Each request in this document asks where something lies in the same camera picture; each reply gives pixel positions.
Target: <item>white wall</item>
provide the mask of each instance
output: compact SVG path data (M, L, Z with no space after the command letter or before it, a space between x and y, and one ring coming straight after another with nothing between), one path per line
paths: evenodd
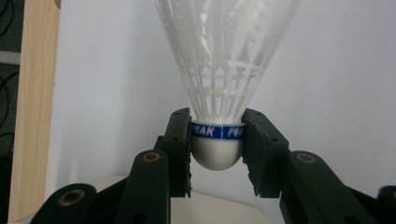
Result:
M396 1L303 0L249 107L352 188L396 185ZM189 106L153 1L62 1L47 195L127 175ZM279 216L242 162L191 164L195 190Z

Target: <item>screw hole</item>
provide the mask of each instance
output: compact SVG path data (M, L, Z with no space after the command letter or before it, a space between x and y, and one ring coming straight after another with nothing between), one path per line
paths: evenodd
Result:
M144 224L149 220L149 217L144 213L136 214L132 217L132 224Z
M345 221L347 224L361 224L361 223L358 221L358 219L355 218L355 217L344 217L344 221Z

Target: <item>wooden frame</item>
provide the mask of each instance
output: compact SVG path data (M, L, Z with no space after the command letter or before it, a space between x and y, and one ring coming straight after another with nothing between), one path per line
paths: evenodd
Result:
M44 202L59 16L54 0L25 1L10 222Z

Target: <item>shuttlecock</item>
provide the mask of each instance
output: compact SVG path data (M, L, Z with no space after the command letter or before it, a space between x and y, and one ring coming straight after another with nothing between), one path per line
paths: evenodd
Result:
M296 0L156 0L191 100L191 153L205 168L233 166L239 123Z

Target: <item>shuttlecock cork base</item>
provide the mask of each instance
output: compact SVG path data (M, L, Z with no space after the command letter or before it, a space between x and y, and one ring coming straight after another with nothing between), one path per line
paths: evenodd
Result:
M232 167L242 155L245 124L232 125L191 123L191 154L208 170Z

